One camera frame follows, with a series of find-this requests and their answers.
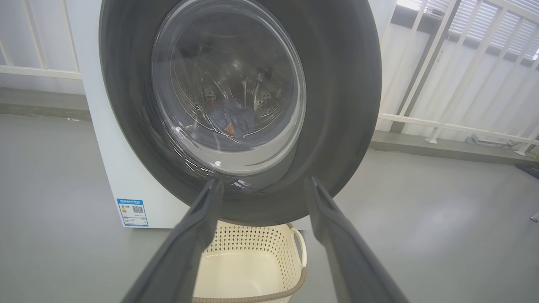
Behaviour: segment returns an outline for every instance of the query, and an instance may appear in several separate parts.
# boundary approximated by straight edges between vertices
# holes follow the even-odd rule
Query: front-loading washing machine
[[[335,196],[365,154],[381,93],[367,0],[97,0],[69,13],[124,226],[173,228],[218,178],[222,220],[309,228],[304,179]]]

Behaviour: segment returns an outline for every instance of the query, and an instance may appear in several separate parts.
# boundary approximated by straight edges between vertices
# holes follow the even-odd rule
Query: clothes
[[[243,107],[238,98],[223,99],[206,114],[221,133],[242,138],[254,131],[254,110]]]

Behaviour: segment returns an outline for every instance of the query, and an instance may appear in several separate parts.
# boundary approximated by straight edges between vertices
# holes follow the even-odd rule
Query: laundry basket
[[[193,303],[286,303],[303,285],[306,263],[305,241],[291,224],[249,227],[219,221],[201,257]]]

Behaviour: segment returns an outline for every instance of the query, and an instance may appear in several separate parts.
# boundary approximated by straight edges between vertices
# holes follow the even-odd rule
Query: orange tag
[[[232,125],[232,123],[229,123],[229,124],[225,127],[225,132],[227,132],[228,134],[234,136],[234,135],[236,134],[236,129],[234,128],[234,125]]]

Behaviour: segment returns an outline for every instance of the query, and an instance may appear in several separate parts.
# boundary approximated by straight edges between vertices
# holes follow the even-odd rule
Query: white washing machine body
[[[129,145],[118,124],[109,102],[100,63],[101,5],[101,0],[67,1],[86,98],[114,197],[110,203],[115,205],[119,221],[125,227],[170,229],[183,218],[189,206],[154,178]],[[385,24],[385,19],[378,16],[376,21]],[[308,216],[293,224],[298,229],[311,228]]]

